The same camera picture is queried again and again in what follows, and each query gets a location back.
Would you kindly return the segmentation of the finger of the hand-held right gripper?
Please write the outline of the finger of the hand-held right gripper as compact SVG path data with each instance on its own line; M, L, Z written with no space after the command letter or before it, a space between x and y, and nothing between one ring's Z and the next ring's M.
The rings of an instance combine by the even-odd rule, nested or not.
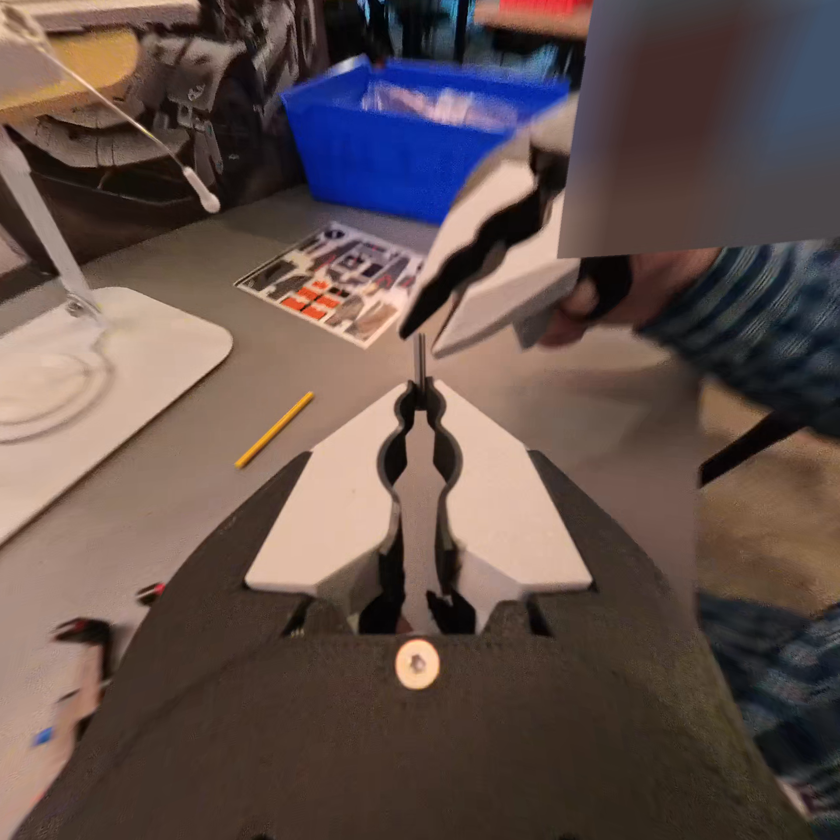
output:
M512 246L538 233L538 215L529 164L503 161L486 173L438 230L399 325L400 338L409 339L450 301L451 312L472 280L489 274Z
M500 264L472 280L456 298L432 355L443 359L512 327L522 350L547 328L550 311L575 287L581 261L559 257L565 194L556 196L537 234L512 246Z

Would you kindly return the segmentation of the dark background furniture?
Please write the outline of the dark background furniture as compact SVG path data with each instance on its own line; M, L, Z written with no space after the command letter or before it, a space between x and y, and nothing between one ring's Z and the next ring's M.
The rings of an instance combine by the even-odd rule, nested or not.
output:
M504 67L577 91L591 2L541 17L529 2L322 2L329 63L366 56Z

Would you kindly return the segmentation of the yellow lego axle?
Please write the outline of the yellow lego axle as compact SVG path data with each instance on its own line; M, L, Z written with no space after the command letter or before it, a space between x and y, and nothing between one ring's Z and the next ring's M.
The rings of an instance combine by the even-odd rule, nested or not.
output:
M248 449L234 462L237 470L246 468L306 407L312 403L315 394L306 393L283 416L275 421Z

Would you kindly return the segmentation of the lego sticker sheet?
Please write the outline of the lego sticker sheet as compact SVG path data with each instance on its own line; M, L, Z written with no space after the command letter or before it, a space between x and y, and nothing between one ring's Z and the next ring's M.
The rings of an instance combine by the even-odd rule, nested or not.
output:
M416 251L331 221L234 287L365 349L402 317L423 267Z

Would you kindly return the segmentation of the black lego chassis frame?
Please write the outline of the black lego chassis frame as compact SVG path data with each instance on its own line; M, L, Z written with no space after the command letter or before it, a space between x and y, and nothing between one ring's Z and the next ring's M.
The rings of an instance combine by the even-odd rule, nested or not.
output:
M35 749L48 745L56 760L69 759L110 685L116 669L115 637L115 626L97 617L78 616L53 628L52 642L82 649L77 687L58 699L51 725L35 735Z

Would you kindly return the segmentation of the white and wooden stand top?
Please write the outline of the white and wooden stand top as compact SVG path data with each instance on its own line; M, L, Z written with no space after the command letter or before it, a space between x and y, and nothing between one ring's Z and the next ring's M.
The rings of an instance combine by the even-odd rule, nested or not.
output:
M120 93L140 61L140 31L199 15L196 1L1 2L2 125Z

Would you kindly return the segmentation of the blue plastic bin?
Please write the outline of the blue plastic bin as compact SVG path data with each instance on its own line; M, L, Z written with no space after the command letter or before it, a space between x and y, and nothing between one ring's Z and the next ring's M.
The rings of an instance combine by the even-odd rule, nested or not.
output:
M499 104L511 117L485 128L396 106L366 107L382 86ZM439 224L477 165L569 93L566 78L423 60L374 66L358 56L284 91L280 100L314 198Z

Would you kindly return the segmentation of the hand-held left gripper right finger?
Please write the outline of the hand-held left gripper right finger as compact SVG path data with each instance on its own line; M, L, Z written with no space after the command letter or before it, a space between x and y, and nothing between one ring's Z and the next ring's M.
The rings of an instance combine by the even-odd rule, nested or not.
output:
M442 381L427 385L437 575L467 633L503 602L590 590L593 577L526 445Z

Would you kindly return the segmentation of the person's right hand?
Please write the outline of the person's right hand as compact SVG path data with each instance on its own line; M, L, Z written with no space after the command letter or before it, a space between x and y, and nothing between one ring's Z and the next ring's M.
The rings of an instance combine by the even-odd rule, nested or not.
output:
M602 318L592 312L599 299L590 278L584 278L553 311L539 346L555 349L576 343L597 326L640 329L706 274L722 248L699 248L631 255L633 283L626 297Z

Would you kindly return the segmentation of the white stand strut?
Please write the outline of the white stand strut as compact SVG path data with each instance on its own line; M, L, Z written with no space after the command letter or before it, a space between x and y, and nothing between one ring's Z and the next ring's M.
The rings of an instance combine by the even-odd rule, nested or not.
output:
M56 220L33 181L23 152L1 128L1 172L3 181L16 204L37 237L57 271L69 305L82 310L94 322L104 324L104 319L81 268L64 239Z

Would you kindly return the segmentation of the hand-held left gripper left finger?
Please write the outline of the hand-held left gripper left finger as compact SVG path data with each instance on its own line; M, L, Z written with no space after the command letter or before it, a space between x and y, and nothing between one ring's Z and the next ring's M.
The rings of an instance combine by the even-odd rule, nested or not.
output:
M255 592L336 607L359 634L393 634L405 601L402 508L415 384L400 384L308 453L245 574Z

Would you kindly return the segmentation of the person's right forearm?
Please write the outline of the person's right forearm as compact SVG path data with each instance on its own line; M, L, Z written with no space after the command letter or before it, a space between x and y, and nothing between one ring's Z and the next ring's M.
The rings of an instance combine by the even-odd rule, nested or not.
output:
M839 437L837 239L725 248L639 333L750 401Z

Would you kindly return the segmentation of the clear plastic bag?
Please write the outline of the clear plastic bag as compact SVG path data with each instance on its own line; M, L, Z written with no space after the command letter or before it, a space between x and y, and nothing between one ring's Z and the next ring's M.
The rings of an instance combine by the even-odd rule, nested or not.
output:
M499 98L450 87L405 87L385 80L368 84L360 107L369 112L411 116L487 132L514 130L526 120L524 111Z

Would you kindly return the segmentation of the black metal bar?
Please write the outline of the black metal bar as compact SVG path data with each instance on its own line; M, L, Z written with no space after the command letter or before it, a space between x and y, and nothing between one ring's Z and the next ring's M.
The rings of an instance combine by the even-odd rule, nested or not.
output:
M703 488L750 458L805 428L786 415L771 412L716 454L705 460L699 469L698 487Z

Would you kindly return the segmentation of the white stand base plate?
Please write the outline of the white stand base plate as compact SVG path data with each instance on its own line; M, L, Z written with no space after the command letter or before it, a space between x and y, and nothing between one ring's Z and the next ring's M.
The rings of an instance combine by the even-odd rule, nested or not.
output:
M138 291L93 291L108 322L110 388L53 434L1 444L1 540L35 520L101 462L214 371L233 349L229 331Z

